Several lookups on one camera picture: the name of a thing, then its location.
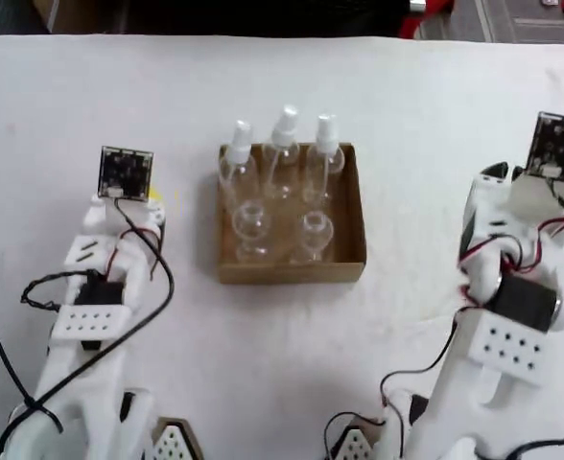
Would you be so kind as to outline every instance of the cardboard box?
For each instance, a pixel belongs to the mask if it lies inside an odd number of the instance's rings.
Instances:
[[[310,144],[301,144],[299,167],[303,171]],[[367,260],[365,230],[359,173],[354,147],[341,144],[345,166],[333,202],[324,211],[333,221],[334,237],[325,250],[324,262],[318,264],[290,264],[289,257],[295,248],[296,224],[309,210],[300,196],[276,208],[270,237],[275,241],[271,262],[242,264],[237,261],[235,249],[238,239],[233,232],[231,216],[223,207],[223,191],[218,186],[217,237],[218,277],[224,284],[270,285],[282,283],[349,283],[363,273]],[[220,156],[225,146],[221,147]],[[260,169],[262,145],[252,146],[252,156]]]

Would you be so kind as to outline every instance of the table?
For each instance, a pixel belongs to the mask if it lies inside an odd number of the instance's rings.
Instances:
[[[313,139],[329,110],[356,147],[368,255],[355,285],[215,279],[218,146],[237,118],[264,141],[285,103],[301,110],[299,140]],[[54,318],[19,295],[59,270],[96,190],[101,145],[153,150],[176,298],[132,340],[130,382],[154,392],[161,414],[187,418],[206,458],[322,458],[333,413],[379,415],[381,376],[431,362],[443,344],[460,306],[456,254],[472,177],[502,159],[524,164],[539,110],[564,113],[564,46],[0,36],[7,352],[34,388]],[[159,272],[143,311],[165,288]],[[558,365],[564,379],[564,356]],[[435,377],[398,381],[429,394]],[[0,361],[0,431],[19,401]],[[564,395],[544,413],[563,436]]]

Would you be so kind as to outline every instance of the white spray nozzle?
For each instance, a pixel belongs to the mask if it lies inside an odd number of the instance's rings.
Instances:
[[[338,151],[339,146],[336,116],[320,115],[318,117],[317,150],[333,156]]]
[[[292,105],[285,105],[278,122],[273,127],[271,141],[280,147],[290,147],[294,142],[297,131],[297,109]]]
[[[235,123],[235,132],[231,145],[226,149],[224,157],[231,163],[241,165],[250,157],[252,148],[252,126],[250,123],[238,120]]]

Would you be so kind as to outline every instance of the white robotic arm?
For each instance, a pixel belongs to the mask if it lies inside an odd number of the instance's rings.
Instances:
[[[57,311],[48,356],[31,398],[14,410],[0,438],[3,460],[197,460],[188,424],[155,416],[153,395],[127,388],[127,340],[169,304],[170,268],[161,256],[165,228],[162,203],[148,198],[153,155],[103,148],[99,192],[91,200],[80,234],[61,273],[32,282],[22,302]],[[153,270],[169,278],[163,303],[138,322],[135,314]],[[29,297],[38,284],[67,279],[61,305]]]
[[[516,460],[519,446],[557,435],[541,409],[564,393],[552,371],[564,356],[564,137],[555,135],[564,117],[541,114],[526,169],[493,165],[475,178],[459,251],[474,308],[457,315],[429,400],[387,397],[378,460]]]

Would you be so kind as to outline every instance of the circuit board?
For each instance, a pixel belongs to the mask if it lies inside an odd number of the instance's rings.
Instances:
[[[564,182],[564,116],[540,112],[527,173]]]
[[[99,197],[147,201],[153,157],[151,151],[102,147]]]

